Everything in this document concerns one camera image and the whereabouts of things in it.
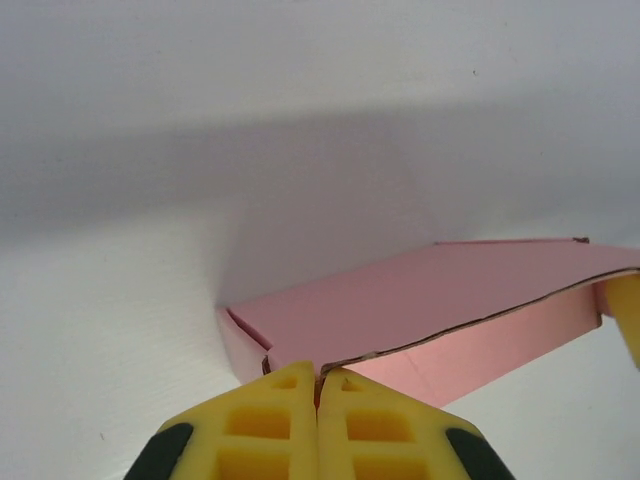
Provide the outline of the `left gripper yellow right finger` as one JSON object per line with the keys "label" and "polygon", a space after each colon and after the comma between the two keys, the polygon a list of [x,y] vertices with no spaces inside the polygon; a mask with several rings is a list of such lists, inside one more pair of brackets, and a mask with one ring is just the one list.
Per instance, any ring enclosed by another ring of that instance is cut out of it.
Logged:
{"label": "left gripper yellow right finger", "polygon": [[511,480],[472,423],[351,370],[326,377],[319,480]]}

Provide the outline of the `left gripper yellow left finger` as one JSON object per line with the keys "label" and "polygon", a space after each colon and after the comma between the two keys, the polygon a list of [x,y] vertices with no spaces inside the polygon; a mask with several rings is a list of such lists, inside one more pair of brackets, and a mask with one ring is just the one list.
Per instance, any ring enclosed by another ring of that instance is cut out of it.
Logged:
{"label": "left gripper yellow left finger", "polygon": [[319,480],[315,382],[296,362],[170,418],[129,480]]}

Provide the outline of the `pink paper box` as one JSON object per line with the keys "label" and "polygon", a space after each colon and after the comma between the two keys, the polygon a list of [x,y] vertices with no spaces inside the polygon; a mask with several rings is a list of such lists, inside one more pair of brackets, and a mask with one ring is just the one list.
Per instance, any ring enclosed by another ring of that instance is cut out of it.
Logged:
{"label": "pink paper box", "polygon": [[438,243],[223,306],[232,370],[352,369],[441,407],[597,329],[609,280],[640,300],[640,248],[586,239]]}

